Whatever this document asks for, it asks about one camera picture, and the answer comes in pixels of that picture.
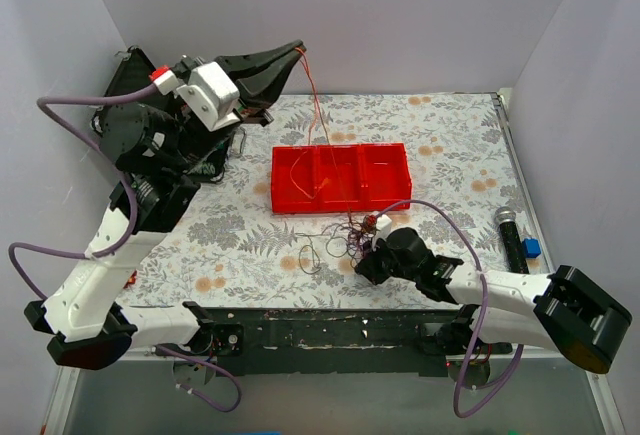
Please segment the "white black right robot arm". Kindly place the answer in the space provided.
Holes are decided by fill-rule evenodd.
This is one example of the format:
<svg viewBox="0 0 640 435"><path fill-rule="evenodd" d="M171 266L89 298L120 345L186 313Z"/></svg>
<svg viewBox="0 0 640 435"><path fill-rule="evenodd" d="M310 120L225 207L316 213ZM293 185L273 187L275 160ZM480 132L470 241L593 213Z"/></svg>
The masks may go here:
<svg viewBox="0 0 640 435"><path fill-rule="evenodd" d="M377 239L355 271L374 285L401 278L432 301L474 308L452 328L454 344L469 353L484 344L530 345L606 374L632 322L626 308L575 267L479 274L469 263L434 254L409 227Z"/></svg>

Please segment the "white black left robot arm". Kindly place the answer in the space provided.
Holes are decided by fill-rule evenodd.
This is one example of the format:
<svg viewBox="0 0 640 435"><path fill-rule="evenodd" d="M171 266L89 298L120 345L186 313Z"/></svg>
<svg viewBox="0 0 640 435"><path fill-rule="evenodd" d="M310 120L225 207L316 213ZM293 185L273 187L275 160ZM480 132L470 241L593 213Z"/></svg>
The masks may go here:
<svg viewBox="0 0 640 435"><path fill-rule="evenodd" d="M245 123L266 125L294 66L301 41L212 61L183 57L155 69L134 92L87 97L102 110L90 147L116 170L118 184L87 248L51 295L27 305L33 329L50 336L60 365L99 370L128 350L170 344L203 354L213 322L194 302L131 307L117 299L142 261L173 231L199 190L193 170Z"/></svg>

